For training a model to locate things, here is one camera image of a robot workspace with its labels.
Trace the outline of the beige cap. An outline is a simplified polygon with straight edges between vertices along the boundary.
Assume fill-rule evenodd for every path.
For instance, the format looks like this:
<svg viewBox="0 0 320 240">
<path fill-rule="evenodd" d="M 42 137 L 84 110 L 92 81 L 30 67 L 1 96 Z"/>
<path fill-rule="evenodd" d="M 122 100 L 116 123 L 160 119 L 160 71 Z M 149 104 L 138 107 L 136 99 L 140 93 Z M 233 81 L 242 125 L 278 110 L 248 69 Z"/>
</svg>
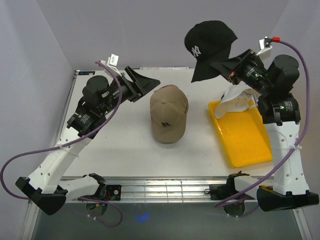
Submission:
<svg viewBox="0 0 320 240">
<path fill-rule="evenodd" d="M 189 101 L 178 87 L 154 91 L 150 97 L 149 111 L 152 134 L 158 142 L 172 144 L 184 136 Z"/>
</svg>

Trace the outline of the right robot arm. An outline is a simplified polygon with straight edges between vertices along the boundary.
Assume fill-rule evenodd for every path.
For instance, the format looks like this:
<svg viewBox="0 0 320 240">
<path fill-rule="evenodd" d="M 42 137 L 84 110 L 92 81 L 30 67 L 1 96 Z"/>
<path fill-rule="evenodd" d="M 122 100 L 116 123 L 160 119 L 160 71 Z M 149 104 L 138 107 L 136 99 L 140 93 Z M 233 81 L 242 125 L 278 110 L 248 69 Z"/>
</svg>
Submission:
<svg viewBox="0 0 320 240">
<path fill-rule="evenodd" d="M 210 65 L 230 83 L 245 83 L 258 92 L 257 109 L 270 140 L 273 163 L 271 182 L 247 173 L 233 173 L 214 192 L 216 197 L 225 203 L 246 195 L 256 199 L 265 212 L 318 205 L 319 195 L 310 190 L 303 172 L 301 114 L 291 92 L 300 76 L 299 62 L 281 54 L 265 68 L 257 53 L 246 50 Z"/>
</svg>

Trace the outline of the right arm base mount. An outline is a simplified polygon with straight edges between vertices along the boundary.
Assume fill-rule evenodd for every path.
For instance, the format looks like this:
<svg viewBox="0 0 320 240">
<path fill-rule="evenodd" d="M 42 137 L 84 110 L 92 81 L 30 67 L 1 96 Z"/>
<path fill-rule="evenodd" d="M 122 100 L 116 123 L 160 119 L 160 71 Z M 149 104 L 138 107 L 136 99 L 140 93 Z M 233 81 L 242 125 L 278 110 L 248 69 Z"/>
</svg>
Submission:
<svg viewBox="0 0 320 240">
<path fill-rule="evenodd" d="M 222 185 L 210 184 L 209 187 L 204 190 L 204 194 L 210 195 L 211 200 L 224 200 L 237 193 L 238 191 L 228 187 L 226 184 L 222 184 Z"/>
</svg>

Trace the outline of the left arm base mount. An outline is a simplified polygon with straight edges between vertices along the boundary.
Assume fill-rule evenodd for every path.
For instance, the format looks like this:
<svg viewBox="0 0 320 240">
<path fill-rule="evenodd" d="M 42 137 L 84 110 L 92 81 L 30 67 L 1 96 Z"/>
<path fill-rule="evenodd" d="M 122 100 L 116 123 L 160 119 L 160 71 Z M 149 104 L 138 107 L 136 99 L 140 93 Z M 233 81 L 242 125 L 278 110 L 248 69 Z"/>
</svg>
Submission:
<svg viewBox="0 0 320 240">
<path fill-rule="evenodd" d="M 122 194 L 122 185 L 120 184 L 107 184 L 102 189 L 97 190 L 94 195 L 85 195 L 83 198 L 91 200 L 103 201 L 119 201 Z"/>
</svg>

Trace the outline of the black cap white logo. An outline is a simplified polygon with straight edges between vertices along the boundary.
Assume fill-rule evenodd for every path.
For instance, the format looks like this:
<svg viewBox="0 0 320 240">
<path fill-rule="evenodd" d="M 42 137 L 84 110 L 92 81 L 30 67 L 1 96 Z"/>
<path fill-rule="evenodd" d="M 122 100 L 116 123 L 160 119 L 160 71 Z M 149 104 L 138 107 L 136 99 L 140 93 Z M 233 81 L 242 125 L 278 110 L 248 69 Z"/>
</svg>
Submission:
<svg viewBox="0 0 320 240">
<path fill-rule="evenodd" d="M 232 29 L 220 20 L 208 20 L 197 23 L 184 38 L 184 46 L 196 59 L 192 82 L 216 78 L 220 73 L 212 62 L 227 60 L 232 43 L 238 37 Z"/>
</svg>

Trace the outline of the pink cap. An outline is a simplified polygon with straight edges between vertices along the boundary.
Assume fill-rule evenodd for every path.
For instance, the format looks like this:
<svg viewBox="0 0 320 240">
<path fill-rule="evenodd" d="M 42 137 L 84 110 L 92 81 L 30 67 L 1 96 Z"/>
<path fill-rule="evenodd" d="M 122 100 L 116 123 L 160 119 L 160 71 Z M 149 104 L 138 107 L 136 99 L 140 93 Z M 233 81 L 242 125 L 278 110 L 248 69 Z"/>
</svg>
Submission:
<svg viewBox="0 0 320 240">
<path fill-rule="evenodd" d="M 164 89 L 164 88 L 172 88 L 172 87 L 178 88 L 178 87 L 177 87 L 176 85 L 174 85 L 174 84 L 168 84 L 168 85 L 162 86 L 161 88 L 159 88 L 159 90 L 160 90 L 160 89 Z"/>
</svg>

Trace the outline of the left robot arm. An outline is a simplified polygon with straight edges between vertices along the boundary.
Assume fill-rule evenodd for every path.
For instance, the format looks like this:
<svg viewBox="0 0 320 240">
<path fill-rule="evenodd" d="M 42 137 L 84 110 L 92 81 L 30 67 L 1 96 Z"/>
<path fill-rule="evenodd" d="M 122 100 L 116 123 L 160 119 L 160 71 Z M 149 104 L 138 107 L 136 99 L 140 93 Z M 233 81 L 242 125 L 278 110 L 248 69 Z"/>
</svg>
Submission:
<svg viewBox="0 0 320 240">
<path fill-rule="evenodd" d="M 97 74 L 87 80 L 60 140 L 36 170 L 16 181 L 15 185 L 47 215 L 58 212 L 69 200 L 105 198 L 107 183 L 96 173 L 68 181 L 61 178 L 79 153 L 115 115 L 120 104 L 138 101 L 161 83 L 158 79 L 137 73 L 129 66 L 124 70 L 120 73 L 112 69 L 109 73 L 113 78 L 111 82 Z"/>
</svg>

